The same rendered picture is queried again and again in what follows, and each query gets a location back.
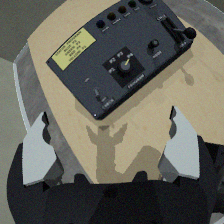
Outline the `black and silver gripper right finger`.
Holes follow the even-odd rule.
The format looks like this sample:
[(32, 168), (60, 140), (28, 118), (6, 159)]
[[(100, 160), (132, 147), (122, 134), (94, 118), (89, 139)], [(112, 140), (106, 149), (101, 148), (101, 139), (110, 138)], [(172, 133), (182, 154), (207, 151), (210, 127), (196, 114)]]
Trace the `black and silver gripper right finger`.
[(161, 180), (184, 189), (197, 205), (200, 224), (210, 224), (218, 191), (214, 163), (203, 138), (177, 106), (172, 106), (169, 119), (171, 140), (167, 141), (158, 164)]

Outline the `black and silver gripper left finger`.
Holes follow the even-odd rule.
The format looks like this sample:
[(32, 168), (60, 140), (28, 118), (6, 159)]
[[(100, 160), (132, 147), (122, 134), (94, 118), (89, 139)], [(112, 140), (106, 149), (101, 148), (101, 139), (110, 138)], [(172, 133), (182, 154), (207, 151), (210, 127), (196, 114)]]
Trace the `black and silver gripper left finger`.
[(41, 112), (14, 155), (7, 178), (7, 201), (15, 224), (26, 224), (29, 208), (41, 193), (63, 184), (64, 169), (49, 145), (48, 125), (46, 111)]

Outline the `dark grey control panel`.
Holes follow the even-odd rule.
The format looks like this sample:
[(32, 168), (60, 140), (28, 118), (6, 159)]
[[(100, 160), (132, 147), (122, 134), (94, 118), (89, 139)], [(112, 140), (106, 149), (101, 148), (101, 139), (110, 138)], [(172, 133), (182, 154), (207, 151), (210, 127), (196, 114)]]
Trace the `dark grey control panel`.
[(174, 62), (196, 37), (162, 0), (129, 1), (92, 18), (45, 62), (96, 120)]

